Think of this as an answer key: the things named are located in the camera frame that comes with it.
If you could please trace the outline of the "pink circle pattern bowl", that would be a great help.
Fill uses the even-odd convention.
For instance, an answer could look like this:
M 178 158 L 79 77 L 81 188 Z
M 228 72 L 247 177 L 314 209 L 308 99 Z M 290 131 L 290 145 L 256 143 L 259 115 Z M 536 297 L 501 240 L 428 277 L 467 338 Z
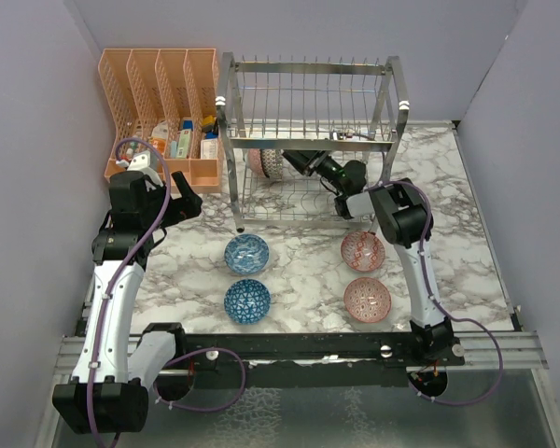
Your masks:
M 387 287 L 375 278 L 359 277 L 345 289 L 343 302 L 346 311 L 363 323 L 384 320 L 391 311 L 391 295 Z

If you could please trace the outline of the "red geometric bowl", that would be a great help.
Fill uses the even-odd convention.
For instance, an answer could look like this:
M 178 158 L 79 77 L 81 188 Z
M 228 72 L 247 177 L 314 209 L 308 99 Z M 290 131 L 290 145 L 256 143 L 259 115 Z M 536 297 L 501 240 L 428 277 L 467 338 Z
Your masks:
M 351 269 L 370 273 L 379 269 L 385 261 L 385 247 L 372 232 L 352 231 L 341 243 L 341 256 Z

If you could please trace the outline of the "brown patterned bowl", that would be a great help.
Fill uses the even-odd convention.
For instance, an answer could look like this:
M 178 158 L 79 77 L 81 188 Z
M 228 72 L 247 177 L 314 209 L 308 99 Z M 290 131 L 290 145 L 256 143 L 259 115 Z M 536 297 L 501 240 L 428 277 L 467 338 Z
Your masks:
M 279 150 L 262 149 L 260 151 L 260 161 L 266 177 L 271 180 L 283 178 L 283 157 Z

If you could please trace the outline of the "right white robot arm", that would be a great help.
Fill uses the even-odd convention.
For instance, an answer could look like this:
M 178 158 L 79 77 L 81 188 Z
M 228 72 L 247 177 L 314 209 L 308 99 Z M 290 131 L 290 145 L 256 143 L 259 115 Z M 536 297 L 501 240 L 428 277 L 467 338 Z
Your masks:
M 396 250 L 411 302 L 412 358 L 430 365 L 454 342 L 451 318 L 440 309 L 440 296 L 430 259 L 433 216 L 426 194 L 410 179 L 367 185 L 361 161 L 336 162 L 327 151 L 286 150 L 283 157 L 301 175 L 318 175 L 335 193 L 339 217 L 373 215 L 385 240 Z

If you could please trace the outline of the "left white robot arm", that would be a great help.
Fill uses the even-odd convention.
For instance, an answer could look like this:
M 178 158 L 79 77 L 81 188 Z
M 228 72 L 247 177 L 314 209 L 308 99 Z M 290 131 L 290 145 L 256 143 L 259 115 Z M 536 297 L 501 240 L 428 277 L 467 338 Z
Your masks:
M 126 171 L 111 177 L 110 210 L 91 244 L 94 262 L 91 312 L 85 342 L 69 382 L 56 385 L 52 403 L 76 434 L 138 432 L 147 420 L 148 393 L 165 366 L 187 357 L 179 323 L 150 324 L 129 350 L 136 296 L 155 230 L 202 212 L 202 198 L 184 175 L 172 179 L 180 195 L 157 176 Z

